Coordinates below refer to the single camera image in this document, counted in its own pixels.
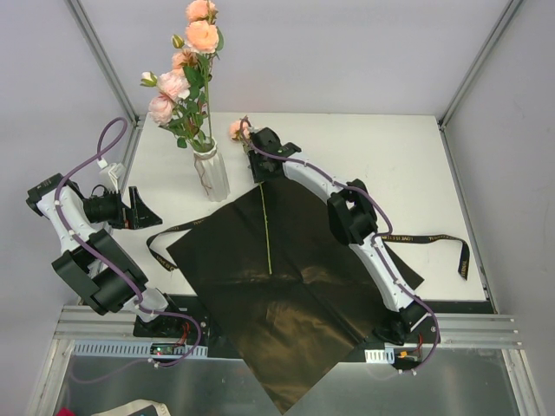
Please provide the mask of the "black paper flower wrap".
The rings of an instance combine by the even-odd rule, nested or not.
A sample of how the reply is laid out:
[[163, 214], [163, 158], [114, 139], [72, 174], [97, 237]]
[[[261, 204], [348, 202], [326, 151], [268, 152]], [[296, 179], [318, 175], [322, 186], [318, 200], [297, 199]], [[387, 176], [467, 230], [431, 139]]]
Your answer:
[[288, 179], [224, 205], [168, 253], [281, 413], [388, 314], [325, 204]]

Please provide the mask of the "pink rose stem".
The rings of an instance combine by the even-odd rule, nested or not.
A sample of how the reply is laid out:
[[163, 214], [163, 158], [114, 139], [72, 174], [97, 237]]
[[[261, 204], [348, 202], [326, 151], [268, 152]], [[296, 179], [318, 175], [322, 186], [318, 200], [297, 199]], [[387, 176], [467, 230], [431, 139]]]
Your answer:
[[[229, 135], [232, 141], [240, 143], [243, 151], [246, 155], [249, 155], [251, 151], [251, 139], [250, 139], [250, 130], [251, 123], [248, 119], [248, 116], [245, 115], [244, 117], [240, 118], [239, 120], [234, 121], [229, 128]], [[268, 226], [268, 217], [265, 205], [265, 197], [264, 197], [264, 189], [261, 183], [258, 183], [259, 194], [261, 198], [261, 206], [263, 212], [263, 219], [264, 219], [264, 233], [265, 233], [265, 247], [266, 247], [266, 256], [267, 256], [267, 266], [269, 275], [272, 275], [272, 262], [271, 262], [271, 247], [270, 247], [270, 234], [269, 234], [269, 226]]]
[[147, 115], [161, 129], [171, 133], [179, 148], [191, 147], [198, 153], [213, 148], [213, 140], [203, 130], [208, 119], [204, 91], [191, 86], [186, 76], [177, 72], [155, 75], [143, 72], [140, 84], [153, 88], [156, 95], [148, 104]]
[[183, 92], [177, 98], [173, 115], [180, 121], [172, 121], [170, 125], [177, 134], [179, 147], [186, 147], [187, 142], [196, 152], [207, 152], [212, 145], [203, 131], [207, 118], [206, 94], [200, 77], [198, 55], [186, 47], [185, 40], [179, 35], [172, 36], [172, 45], [176, 49], [172, 57], [172, 72], [189, 84], [189, 95], [185, 98], [186, 92]]
[[212, 138], [209, 103], [209, 83], [212, 79], [213, 60], [223, 48], [223, 37], [216, 24], [218, 10], [213, 1], [192, 1], [186, 7], [188, 24], [185, 29], [186, 46], [198, 55], [201, 80], [204, 82], [208, 119], [203, 130]]

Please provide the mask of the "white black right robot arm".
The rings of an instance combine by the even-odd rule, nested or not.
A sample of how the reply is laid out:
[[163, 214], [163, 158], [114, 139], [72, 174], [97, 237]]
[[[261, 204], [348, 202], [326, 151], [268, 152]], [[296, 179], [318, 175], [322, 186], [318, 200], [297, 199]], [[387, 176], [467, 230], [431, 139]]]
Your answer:
[[421, 321], [427, 315], [415, 300], [415, 290], [424, 279], [383, 242], [365, 184], [359, 179], [338, 182], [312, 165], [300, 147], [291, 142], [283, 145], [268, 127], [254, 129], [242, 120], [238, 136], [251, 148], [248, 157], [255, 182], [285, 177], [304, 186], [327, 205], [332, 235], [360, 259], [388, 310], [384, 321], [373, 329], [374, 336], [397, 346], [413, 340], [421, 332]]

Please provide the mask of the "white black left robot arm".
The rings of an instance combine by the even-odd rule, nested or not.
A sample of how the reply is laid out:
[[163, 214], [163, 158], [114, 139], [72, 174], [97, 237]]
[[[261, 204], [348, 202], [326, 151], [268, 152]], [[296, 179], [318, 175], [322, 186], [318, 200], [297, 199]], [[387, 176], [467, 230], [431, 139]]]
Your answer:
[[78, 184], [60, 173], [28, 190], [26, 203], [55, 229], [61, 255], [52, 263], [55, 273], [99, 315], [128, 310], [140, 322], [152, 324], [165, 337], [176, 336], [183, 316], [171, 298], [147, 286], [146, 274], [105, 229], [140, 230], [162, 224], [143, 202], [135, 186], [128, 188], [130, 204], [120, 192], [107, 188], [88, 198]]

